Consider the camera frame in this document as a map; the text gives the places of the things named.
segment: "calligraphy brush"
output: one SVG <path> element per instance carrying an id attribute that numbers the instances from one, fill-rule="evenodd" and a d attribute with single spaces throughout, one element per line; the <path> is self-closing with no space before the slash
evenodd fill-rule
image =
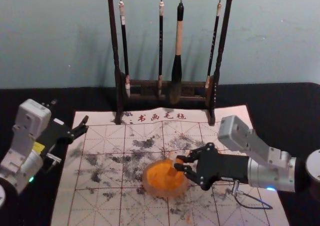
<path id="1" fill-rule="evenodd" d="M 162 88 L 162 50 L 163 50 L 163 28 L 164 28 L 164 7 L 165 4 L 161 0 L 159 5 L 159 76 L 158 76 L 158 96 L 161 95 Z"/>
<path id="2" fill-rule="evenodd" d="M 180 100 L 181 95 L 181 49 L 182 49 L 182 32 L 183 32 L 184 5 L 179 3 L 177 8 L 176 21 L 176 38 L 175 38 L 175 56 L 171 73 L 171 85 L 169 89 L 169 100 L 172 104 L 176 104 Z"/>
<path id="3" fill-rule="evenodd" d="M 126 21 L 125 21 L 125 4 L 120 0 L 119 2 L 120 19 L 121 19 L 121 32 L 122 32 L 122 44 L 124 55 L 124 72 L 125 72 L 125 91 L 128 97 L 130 97 L 130 77 L 128 66 L 128 50 L 127 50 L 127 36 L 126 36 Z"/>
<path id="4" fill-rule="evenodd" d="M 221 3 L 220 2 L 221 2 L 221 0 L 219 0 L 218 5 L 216 6 L 216 16 L 215 16 L 215 23 L 214 23 L 214 30 L 213 30 L 210 58 L 209 58 L 209 66 L 208 66 L 208 72 L 207 72 L 205 86 L 204 86 L 205 91 L 207 91 L 207 89 L 209 87 L 209 82 L 210 82 L 211 66 L 212 66 L 212 60 L 214 57 L 216 36 L 217 36 L 217 30 L 218 30 L 218 24 L 219 24 L 220 10 L 221 10 Z"/>

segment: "gray wall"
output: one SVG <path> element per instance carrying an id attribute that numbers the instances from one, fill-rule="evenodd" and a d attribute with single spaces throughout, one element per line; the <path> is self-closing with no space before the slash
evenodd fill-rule
<path id="1" fill-rule="evenodd" d="M 157 79 L 159 0 L 123 1 L 131 78 Z M 166 80 L 174 59 L 178 2 L 164 0 Z M 204 81 L 217 0 L 183 2 L 183 79 Z M 0 0 L 0 88 L 114 86 L 109 26 L 107 0 Z M 233 0 L 220 82 L 319 83 L 320 1 Z"/>

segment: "black table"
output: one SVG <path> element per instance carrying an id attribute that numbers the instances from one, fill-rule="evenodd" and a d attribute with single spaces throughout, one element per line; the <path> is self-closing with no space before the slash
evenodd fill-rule
<path id="1" fill-rule="evenodd" d="M 115 111 L 114 88 L 11 89 L 0 90 L 0 159 L 12 140 L 12 126 L 19 104 L 26 99 L 59 103 L 53 116 L 71 126 L 75 111 Z M 320 86 L 314 83 L 221 85 L 217 107 L 246 104 L 257 134 L 270 146 L 306 159 L 320 149 Z M 159 107 L 155 102 L 136 102 L 125 110 Z M 203 108 L 201 103 L 180 103 L 175 108 Z M 67 149 L 61 147 L 59 156 Z M 21 194 L 16 208 L 0 213 L 0 225 L 50 225 L 63 164 L 48 176 L 38 174 Z M 320 203 L 308 192 L 300 195 L 279 192 L 290 225 L 320 225 Z"/>

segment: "cable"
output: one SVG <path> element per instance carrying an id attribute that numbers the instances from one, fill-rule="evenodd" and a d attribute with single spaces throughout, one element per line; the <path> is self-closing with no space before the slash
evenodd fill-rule
<path id="1" fill-rule="evenodd" d="M 242 191 L 238 191 L 238 192 L 240 192 L 240 193 L 241 193 L 242 195 L 244 195 L 244 196 L 247 196 L 247 197 L 249 197 L 249 198 L 251 198 L 251 199 L 253 199 L 253 200 L 256 200 L 256 201 L 262 203 L 263 205 L 266 205 L 266 206 L 267 206 L 267 207 L 251 207 L 251 206 L 246 206 L 246 205 L 242 204 L 242 203 L 237 199 L 237 195 L 238 195 L 238 194 L 236 194 L 236 195 L 234 196 L 235 201 L 236 201 L 240 206 L 242 206 L 242 207 L 244 207 L 244 208 L 246 208 L 246 209 L 251 209 L 251 210 L 272 210 L 272 209 L 273 209 L 273 207 L 272 207 L 270 204 L 267 204 L 266 202 L 263 202 L 262 200 L 260 200 L 260 199 L 258 199 L 258 198 L 256 198 L 256 197 L 253 197 L 253 196 L 251 196 L 251 195 L 249 195 L 249 194 L 247 194 L 247 193 L 244 193 L 244 192 L 242 192 Z"/>

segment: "orange object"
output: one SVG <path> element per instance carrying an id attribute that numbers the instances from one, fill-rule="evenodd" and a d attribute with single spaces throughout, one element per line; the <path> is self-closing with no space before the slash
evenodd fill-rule
<path id="1" fill-rule="evenodd" d="M 155 197 L 175 198 L 182 195 L 188 188 L 188 179 L 183 172 L 172 168 L 171 159 L 162 159 L 151 163 L 142 174 L 144 189 Z"/>

